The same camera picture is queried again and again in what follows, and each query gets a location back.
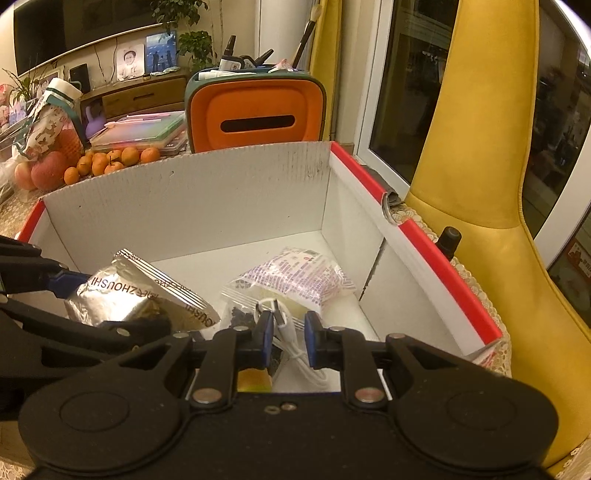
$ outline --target black speaker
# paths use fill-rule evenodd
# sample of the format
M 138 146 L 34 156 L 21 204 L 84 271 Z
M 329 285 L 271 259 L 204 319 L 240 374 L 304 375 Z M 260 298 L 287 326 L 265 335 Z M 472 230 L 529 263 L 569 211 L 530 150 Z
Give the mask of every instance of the black speaker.
M 82 93 L 90 92 L 90 79 L 88 78 L 88 65 L 78 65 L 70 70 L 70 81 L 82 84 Z

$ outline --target silver foil package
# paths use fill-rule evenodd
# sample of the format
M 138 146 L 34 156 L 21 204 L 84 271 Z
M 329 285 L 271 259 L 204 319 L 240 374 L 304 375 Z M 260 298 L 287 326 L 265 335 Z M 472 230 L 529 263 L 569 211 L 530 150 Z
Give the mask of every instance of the silver foil package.
M 167 318 L 173 332 L 197 332 L 220 321 L 199 295 L 123 249 L 66 300 L 71 320 L 91 326 L 103 322 L 145 322 Z

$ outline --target makeup brush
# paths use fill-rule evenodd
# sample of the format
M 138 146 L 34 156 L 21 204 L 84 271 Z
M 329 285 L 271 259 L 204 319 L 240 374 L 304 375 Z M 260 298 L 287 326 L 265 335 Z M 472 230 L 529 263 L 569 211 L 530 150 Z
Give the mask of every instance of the makeup brush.
M 306 25 L 306 30 L 304 32 L 304 36 L 301 38 L 300 46 L 298 47 L 298 49 L 295 53 L 295 56 L 293 58 L 293 61 L 291 62 L 291 65 L 294 68 L 296 68 L 298 63 L 300 62 L 301 56 L 304 54 L 304 49 L 306 47 L 306 44 L 308 43 L 308 40 L 310 40 L 310 37 L 312 36 L 312 33 L 314 32 L 314 28 L 316 27 L 316 22 L 318 21 L 318 19 L 320 18 L 321 15 L 322 15 L 322 5 L 315 5 L 314 7 L 312 7 L 312 13 L 310 14 L 310 21 Z

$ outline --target white cardboard box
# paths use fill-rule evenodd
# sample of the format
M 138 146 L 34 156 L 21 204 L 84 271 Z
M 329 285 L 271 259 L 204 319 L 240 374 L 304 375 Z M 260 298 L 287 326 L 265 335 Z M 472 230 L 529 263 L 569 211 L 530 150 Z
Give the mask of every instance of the white cardboard box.
M 385 219 L 383 194 L 338 144 L 256 145 L 65 187 L 43 197 L 19 238 L 89 274 L 128 248 L 220 314 L 227 282 L 284 247 L 312 249 L 334 257 L 358 288 L 324 313 L 326 326 L 367 339 L 405 333 L 475 359 L 501 331 L 416 223 Z M 66 316 L 51 293 L 20 299 Z

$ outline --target metal pin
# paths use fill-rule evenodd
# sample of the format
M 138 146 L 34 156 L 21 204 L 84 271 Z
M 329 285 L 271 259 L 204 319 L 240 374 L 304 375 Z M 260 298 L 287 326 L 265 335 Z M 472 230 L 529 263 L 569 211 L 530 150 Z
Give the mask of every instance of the metal pin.
M 287 401 L 281 404 L 281 409 L 285 411 L 294 411 L 297 410 L 297 405 L 295 403 Z
M 193 392 L 193 400 L 204 405 L 219 402 L 221 399 L 222 392 L 215 388 L 200 388 Z
M 363 403 L 377 403 L 382 401 L 384 397 L 384 392 L 375 387 L 360 388 L 355 392 L 355 398 Z
M 279 415 L 281 413 L 281 409 L 275 405 L 267 405 L 263 411 L 269 415 Z

